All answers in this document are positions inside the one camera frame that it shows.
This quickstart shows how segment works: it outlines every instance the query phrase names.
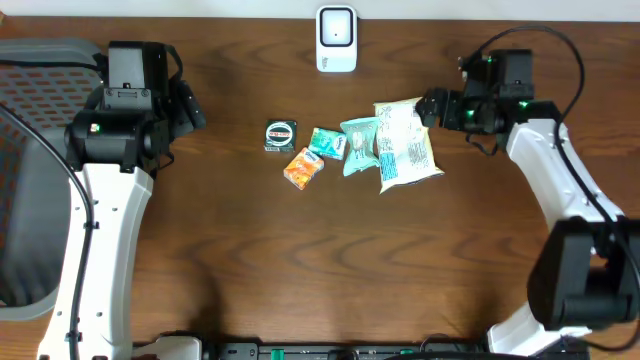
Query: white device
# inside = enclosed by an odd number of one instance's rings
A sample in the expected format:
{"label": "white device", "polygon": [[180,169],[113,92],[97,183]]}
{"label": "white device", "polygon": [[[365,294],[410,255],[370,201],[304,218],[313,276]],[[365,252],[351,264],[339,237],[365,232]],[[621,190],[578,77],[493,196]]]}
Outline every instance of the white device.
{"label": "white device", "polygon": [[350,72],[358,60],[356,11],[327,5],[316,13],[316,66],[322,72]]}

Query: wood grain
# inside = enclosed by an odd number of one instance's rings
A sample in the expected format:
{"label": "wood grain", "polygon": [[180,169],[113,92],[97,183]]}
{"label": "wood grain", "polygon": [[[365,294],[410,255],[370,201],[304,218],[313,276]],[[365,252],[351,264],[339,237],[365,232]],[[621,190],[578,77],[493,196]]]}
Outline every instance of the wood grain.
{"label": "wood grain", "polygon": [[[328,159],[304,191],[265,153],[267,119],[338,129],[372,103],[460,88],[456,58],[509,22],[361,21],[358,68],[315,69],[313,21],[8,18],[2,38],[83,37],[173,44],[208,118],[173,145],[139,236],[131,327],[136,341],[193,329],[266,342],[418,341],[479,336],[526,299],[546,239],[537,202],[504,154],[487,158],[430,132],[445,176],[378,195],[380,175],[348,178]],[[587,85],[567,120],[602,189],[640,216],[640,24],[554,23],[583,53]],[[577,67],[557,40],[516,34],[496,46],[535,51],[538,96],[565,106]],[[33,359],[48,319],[0,324],[0,358]],[[622,342],[629,326],[594,336]],[[605,358],[594,354],[594,358]],[[640,351],[623,358],[640,357]]]}

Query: teal snack bag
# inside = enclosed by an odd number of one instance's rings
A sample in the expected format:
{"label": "teal snack bag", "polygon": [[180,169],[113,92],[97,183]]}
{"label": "teal snack bag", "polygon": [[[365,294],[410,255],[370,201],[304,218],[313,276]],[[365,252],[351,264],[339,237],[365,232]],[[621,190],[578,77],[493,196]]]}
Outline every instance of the teal snack bag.
{"label": "teal snack bag", "polygon": [[342,174],[349,176],[372,166],[380,167],[380,161],[373,154],[373,140],[376,137],[380,119],[377,117],[345,121],[340,128],[347,135],[349,154]]}

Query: food wrapper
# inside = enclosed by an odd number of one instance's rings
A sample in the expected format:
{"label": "food wrapper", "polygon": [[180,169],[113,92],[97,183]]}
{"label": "food wrapper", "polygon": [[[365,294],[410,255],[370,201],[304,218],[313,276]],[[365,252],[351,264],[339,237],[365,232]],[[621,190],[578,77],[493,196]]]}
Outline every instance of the food wrapper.
{"label": "food wrapper", "polygon": [[284,177],[304,190],[313,176],[324,168],[324,161],[306,147],[284,169]]}
{"label": "food wrapper", "polygon": [[380,166],[380,161],[373,154],[373,140],[376,137],[377,117],[362,118],[345,121],[340,124],[342,131],[347,134],[350,144],[349,155],[344,163],[342,174],[349,176],[356,171],[363,171],[372,166]]}
{"label": "food wrapper", "polygon": [[428,128],[422,126],[415,105],[420,98],[376,103],[378,158],[383,193],[401,184],[444,174],[436,167]]}
{"label": "food wrapper", "polygon": [[342,160],[344,148],[347,145],[347,136],[343,133],[320,128],[313,129],[309,150],[320,156]]}
{"label": "food wrapper", "polygon": [[264,139],[266,151],[293,152],[296,144],[296,122],[269,120]]}

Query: black cable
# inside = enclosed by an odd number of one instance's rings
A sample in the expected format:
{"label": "black cable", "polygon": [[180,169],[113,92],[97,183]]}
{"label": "black cable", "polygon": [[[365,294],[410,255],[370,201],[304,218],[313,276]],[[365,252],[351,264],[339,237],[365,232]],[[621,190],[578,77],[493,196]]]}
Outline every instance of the black cable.
{"label": "black cable", "polygon": [[475,142],[475,141],[471,141],[471,138],[473,137],[473,135],[475,134],[467,134],[467,136],[464,138],[464,140],[477,147],[483,154],[487,155],[487,156],[493,156],[498,152],[498,142],[495,143],[495,145],[493,145],[493,148],[491,149],[491,151],[487,150],[487,148],[485,148],[482,144]]}
{"label": "black cable", "polygon": [[97,73],[101,73],[100,68],[96,65],[91,65],[87,63],[81,63],[81,62],[73,62],[73,61],[19,61],[19,60],[0,59],[0,65],[20,66],[20,67],[44,67],[44,68],[78,67],[78,68],[93,70]]}
{"label": "black cable", "polygon": [[100,105],[102,102],[102,98],[104,97],[104,85],[100,85],[93,89],[89,96],[87,96],[87,101],[84,103],[84,110],[94,110]]}
{"label": "black cable", "polygon": [[56,160],[58,165],[62,167],[64,172],[69,176],[71,182],[78,190],[80,194],[80,198],[82,199],[82,203],[84,204],[84,209],[86,212],[86,222],[84,224],[84,240],[82,242],[82,252],[80,255],[80,265],[78,267],[78,275],[76,278],[75,289],[73,291],[73,300],[71,302],[71,313],[70,316],[70,324],[69,324],[69,351],[71,360],[78,359],[78,310],[80,305],[80,295],[82,293],[82,284],[84,282],[84,274],[85,269],[87,267],[87,257],[89,256],[89,247],[91,245],[91,234],[93,232],[93,207],[91,206],[91,201],[89,199],[89,195],[87,191],[80,183],[80,180],[73,172],[73,169],[67,164],[64,157],[60,155],[60,153],[56,150],[56,148],[47,141],[42,135],[38,133],[34,128],[32,128],[27,122],[22,120],[16,113],[11,111],[6,105],[0,103],[0,108],[4,110],[4,112],[9,115],[9,119],[16,124],[22,131],[27,133],[29,136],[34,138],[36,141],[40,143],[51,156]]}
{"label": "black cable", "polygon": [[352,356],[348,356],[347,354],[342,354],[341,356],[338,356],[336,360],[360,360],[360,354],[358,354],[357,351],[351,350],[349,351],[348,354]]}
{"label": "black cable", "polygon": [[176,157],[173,155],[173,153],[171,151],[169,151],[166,156],[169,158],[169,162],[167,162],[166,164],[160,166],[158,168],[158,171],[162,170],[162,169],[166,169],[168,168],[171,164],[173,164],[176,161]]}
{"label": "black cable", "polygon": [[[451,336],[449,336],[447,334],[444,334],[444,333],[431,334],[431,335],[427,336],[426,339],[424,339],[422,344],[420,344],[420,348],[419,348],[420,352],[424,352],[426,350],[425,346],[428,345],[431,340],[433,340],[434,338],[437,338],[437,337],[442,338],[442,339],[447,339],[447,340],[451,339]],[[455,346],[457,351],[462,351],[462,350],[460,350],[460,347],[458,346],[458,344],[456,344],[456,343],[452,343],[452,344],[453,344],[453,346]]]}
{"label": "black cable", "polygon": [[[567,115],[569,115],[569,112],[571,111],[571,109],[573,109],[574,105],[576,104],[576,102],[578,102],[578,99],[580,98],[580,95],[582,95],[582,90],[584,88],[584,82],[585,82],[585,70],[584,70],[584,63],[582,61],[582,56],[580,56],[580,52],[578,51],[578,48],[575,46],[575,44],[573,43],[573,41],[571,41],[571,39],[569,39],[568,36],[566,36],[565,34],[554,30],[550,27],[547,26],[543,26],[543,25],[524,25],[524,26],[518,26],[515,28],[511,28],[508,30],[505,30],[495,36],[493,36],[491,39],[487,40],[484,44],[482,44],[466,61],[466,64],[469,64],[471,61],[473,61],[475,58],[477,58],[478,56],[481,56],[482,51],[489,46],[491,43],[493,43],[494,41],[500,39],[501,37],[514,33],[514,32],[520,32],[520,31],[541,31],[541,32],[545,32],[545,33],[549,33],[552,34],[554,36],[556,36],[557,38],[559,38],[560,40],[562,40],[570,49],[571,52],[573,53],[573,55],[576,58],[576,62],[578,63],[578,68],[580,71],[580,81],[578,83],[578,90],[576,91],[576,94],[574,95],[573,99],[571,100],[571,102],[569,103],[569,105],[567,106],[567,108],[564,110],[564,112],[562,113],[562,115],[560,116],[560,118],[556,121],[556,126],[553,130],[553,136],[554,136],[554,143],[556,148],[558,149],[558,153],[560,153],[560,158],[562,158],[562,161],[564,162],[565,166],[567,167],[567,170],[569,170],[569,173],[571,173],[571,176],[573,176],[573,178],[575,179],[576,183],[578,184],[578,186],[580,187],[580,189],[584,192],[587,200],[589,201],[590,204],[592,204],[596,210],[600,213],[600,215],[602,216],[602,218],[604,219],[605,223],[607,224],[607,226],[609,227],[609,230],[612,232],[612,234],[614,235],[615,241],[618,244],[618,246],[620,246],[620,248],[622,249],[622,252],[624,253],[624,255],[627,257],[627,259],[629,260],[629,263],[631,265],[631,268],[633,269],[633,274],[635,277],[635,282],[636,282],[636,290],[638,292],[638,297],[640,297],[640,266],[638,265],[638,261],[636,260],[636,258],[633,256],[631,250],[629,249],[629,246],[627,245],[627,243],[625,242],[625,239],[623,237],[623,235],[620,233],[618,227],[616,226],[614,220],[611,218],[611,216],[609,215],[609,213],[607,213],[607,211],[602,207],[602,205],[600,205],[600,203],[598,202],[598,200],[596,199],[596,196],[591,192],[591,190],[589,189],[589,187],[584,183],[584,181],[582,180],[582,178],[580,177],[580,175],[578,174],[578,172],[576,171],[576,169],[573,167],[573,164],[571,164],[571,161],[569,160],[564,147],[562,146],[563,140],[560,138],[560,126],[562,125],[562,123],[564,122],[564,120],[566,119]],[[577,342],[581,342],[589,347],[601,350],[601,351],[606,351],[606,352],[624,352],[627,351],[631,348],[633,348],[635,346],[635,344],[638,343],[638,341],[640,341],[640,320],[637,321],[637,326],[636,326],[636,330],[635,333],[633,334],[633,336],[623,345],[620,346],[605,346],[605,345],[601,345],[601,344],[597,344],[597,343],[593,343],[587,340],[582,340],[582,339],[577,339],[577,338],[570,338],[572,341],[577,341]]]}
{"label": "black cable", "polygon": [[474,359],[474,360],[531,360],[535,357],[509,355],[499,353],[475,353],[457,351],[431,351],[413,354],[402,354],[388,357],[385,360],[430,360],[430,359]]}
{"label": "black cable", "polygon": [[175,47],[165,44],[164,50],[169,55],[171,55],[171,57],[173,57],[173,60],[176,62],[176,65],[178,66],[178,71],[176,71],[176,73],[170,79],[170,81],[174,85],[177,85],[180,82],[180,80],[182,80],[182,71],[183,71],[182,59],[180,59],[180,55],[178,55],[178,52],[176,51]]}

